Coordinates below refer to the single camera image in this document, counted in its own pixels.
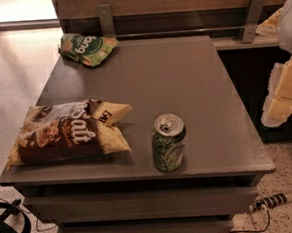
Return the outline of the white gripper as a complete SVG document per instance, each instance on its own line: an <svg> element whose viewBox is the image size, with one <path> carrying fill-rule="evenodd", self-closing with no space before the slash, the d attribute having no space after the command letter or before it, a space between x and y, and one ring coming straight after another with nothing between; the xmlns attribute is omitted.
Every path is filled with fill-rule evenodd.
<svg viewBox="0 0 292 233"><path fill-rule="evenodd" d="M278 34L279 47L292 53L292 0L287 0L283 8L258 24L255 32L263 36ZM269 94L260 120L264 126L276 128L292 114L292 56L284 64L276 62L269 77Z"/></svg>

